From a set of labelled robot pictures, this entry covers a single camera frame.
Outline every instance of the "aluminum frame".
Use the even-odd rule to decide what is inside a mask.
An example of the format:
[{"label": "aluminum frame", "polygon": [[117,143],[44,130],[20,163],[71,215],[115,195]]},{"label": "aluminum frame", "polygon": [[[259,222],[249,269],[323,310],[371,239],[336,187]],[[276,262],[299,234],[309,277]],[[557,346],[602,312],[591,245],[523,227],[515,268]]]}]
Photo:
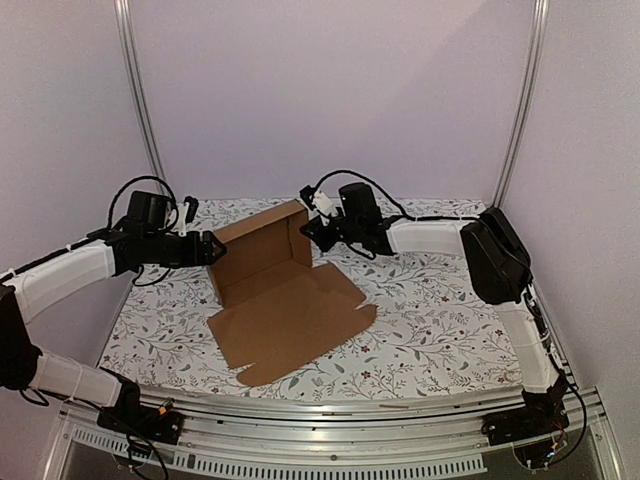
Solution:
[{"label": "aluminum frame", "polygon": [[[138,123],[140,125],[147,159],[149,160],[149,166],[155,176],[166,181],[166,173],[160,158],[155,134],[153,133],[151,116],[149,115],[147,99],[144,94],[142,77],[140,75],[140,64],[138,62],[138,53],[133,34],[133,23],[131,21],[129,0],[115,0],[115,10],[118,22],[118,32],[120,33],[122,55],[124,56],[124,64],[127,70],[127,77],[129,78],[133,104],[136,110],[136,116],[138,117]],[[158,186],[158,189],[161,192],[164,191],[163,187]]]},{"label": "aluminum frame", "polygon": [[531,99],[533,98],[533,91],[542,58],[542,47],[544,45],[548,13],[549,0],[536,0],[524,81],[522,83],[522,90],[520,91],[520,100],[518,101],[515,121],[509,137],[507,153],[493,197],[492,205],[494,207],[502,207],[504,204],[518,158],[518,152],[520,151],[520,145],[522,144],[522,138],[524,137],[524,130],[531,107]]},{"label": "aluminum frame", "polygon": [[[165,393],[169,391],[147,388],[144,398],[157,405]],[[210,472],[216,478],[234,478],[214,471],[216,464],[236,472],[251,466],[288,471],[294,479],[302,478],[304,472],[326,472],[324,478],[339,480],[344,471],[415,472],[416,468],[428,465],[466,461],[511,448],[511,444],[489,446],[480,433],[480,425],[484,415],[521,404],[519,392],[514,388],[494,392],[499,395],[493,399],[487,392],[453,395],[455,402],[449,405],[448,396],[394,401],[389,405],[380,402],[307,405],[171,393],[177,393],[176,406],[187,418],[177,447],[165,449],[158,445],[171,459],[168,466],[205,475]],[[590,429],[600,444],[597,453],[605,478],[622,479],[619,455],[597,391],[590,389],[582,395]],[[568,430],[577,432],[582,428],[580,404],[571,396],[565,406],[571,420]],[[83,437],[80,440],[84,439],[85,445],[122,455],[122,441],[118,442],[122,435],[98,428],[96,417],[97,413],[87,407],[65,406],[46,480],[60,480],[70,444],[78,440],[78,427],[84,432],[80,432]],[[93,434],[89,442],[87,432]],[[188,465],[185,459],[190,457]]]}]

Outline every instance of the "open cardboard box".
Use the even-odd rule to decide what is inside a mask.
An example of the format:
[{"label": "open cardboard box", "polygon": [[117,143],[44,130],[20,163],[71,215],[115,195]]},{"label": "open cardboard box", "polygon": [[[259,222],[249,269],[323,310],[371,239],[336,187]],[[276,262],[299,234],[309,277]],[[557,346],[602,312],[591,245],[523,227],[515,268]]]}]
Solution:
[{"label": "open cardboard box", "polygon": [[376,307],[338,268],[312,268],[300,233],[306,209],[292,200],[216,231],[227,255],[209,268],[225,307],[209,319],[238,381],[271,383],[366,330]]}]

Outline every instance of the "white enclosure wall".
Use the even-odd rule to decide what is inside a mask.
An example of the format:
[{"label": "white enclosure wall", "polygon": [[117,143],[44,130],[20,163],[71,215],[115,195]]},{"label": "white enclosure wall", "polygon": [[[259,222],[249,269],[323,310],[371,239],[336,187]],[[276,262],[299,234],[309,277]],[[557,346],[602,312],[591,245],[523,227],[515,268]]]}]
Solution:
[{"label": "white enclosure wall", "polygon": [[[113,2],[1,5],[4,271],[103,226],[115,191],[149,167]],[[34,343],[95,364],[128,280],[95,285],[45,312],[30,325]],[[38,408],[3,389],[0,405],[0,478],[39,478],[59,404]]]},{"label": "white enclosure wall", "polygon": [[533,6],[132,2],[168,179],[201,198],[283,196],[353,168],[403,197],[489,200]]},{"label": "white enclosure wall", "polygon": [[640,3],[552,2],[506,202],[582,386],[640,471]]}]

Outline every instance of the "metal extrusion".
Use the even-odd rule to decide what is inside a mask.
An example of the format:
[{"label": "metal extrusion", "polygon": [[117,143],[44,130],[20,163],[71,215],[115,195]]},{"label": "metal extrusion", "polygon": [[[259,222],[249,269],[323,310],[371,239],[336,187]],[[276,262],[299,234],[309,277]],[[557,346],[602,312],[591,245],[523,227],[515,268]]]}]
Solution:
[{"label": "metal extrusion", "polygon": [[524,81],[522,83],[516,117],[509,137],[507,153],[500,172],[498,186],[493,197],[492,205],[494,207],[502,207],[504,204],[509,190],[509,184],[511,183],[511,177],[513,176],[513,170],[515,168],[520,145],[522,144],[525,125],[527,123],[531,107],[531,99],[533,98],[533,91],[540,67],[540,59],[542,58],[542,47],[544,45],[544,34],[547,27],[548,13],[549,0],[536,0]]},{"label": "metal extrusion", "polygon": [[[160,159],[158,145],[156,143],[153,126],[151,124],[151,117],[147,108],[147,100],[144,94],[142,77],[140,75],[140,65],[138,62],[138,54],[133,34],[129,0],[115,0],[115,10],[118,31],[120,33],[120,44],[122,45],[122,54],[124,56],[124,64],[129,78],[133,104],[138,117],[138,123],[140,125],[147,159],[149,160],[149,166],[155,176],[166,180],[165,170],[162,165],[162,160]],[[162,193],[164,189],[160,186],[158,188]]]}]

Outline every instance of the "white connector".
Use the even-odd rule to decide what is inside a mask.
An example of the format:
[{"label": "white connector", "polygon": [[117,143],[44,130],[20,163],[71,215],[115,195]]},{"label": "white connector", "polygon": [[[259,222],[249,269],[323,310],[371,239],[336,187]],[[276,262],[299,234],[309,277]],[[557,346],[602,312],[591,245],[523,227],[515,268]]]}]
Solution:
[{"label": "white connector", "polygon": [[312,203],[320,213],[323,225],[329,225],[329,217],[338,216],[338,207],[323,191],[316,190],[316,193],[313,194]]}]

